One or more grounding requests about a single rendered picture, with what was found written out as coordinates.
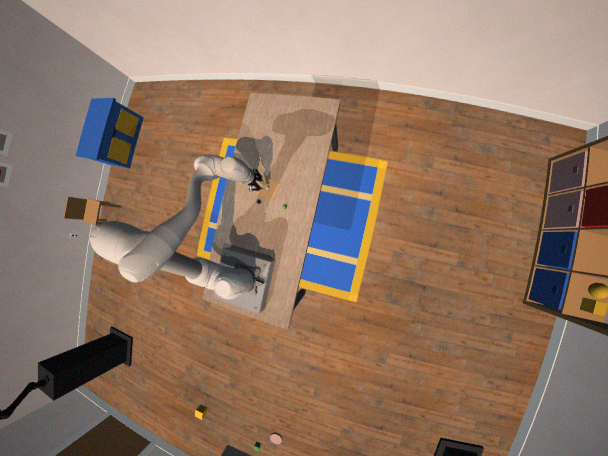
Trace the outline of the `orange flat mat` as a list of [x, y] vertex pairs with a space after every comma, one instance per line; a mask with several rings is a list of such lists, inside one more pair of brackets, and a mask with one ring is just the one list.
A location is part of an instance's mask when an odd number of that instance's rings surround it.
[[256, 194], [270, 202], [273, 202], [281, 184], [268, 177], [265, 177], [265, 176], [264, 176], [263, 180], [264, 180], [264, 182], [266, 182], [266, 185], [261, 183], [260, 187], [266, 188], [266, 186], [267, 186], [270, 189], [269, 189], [269, 191], [266, 189], [265, 190], [260, 189], [260, 191], [257, 191]]

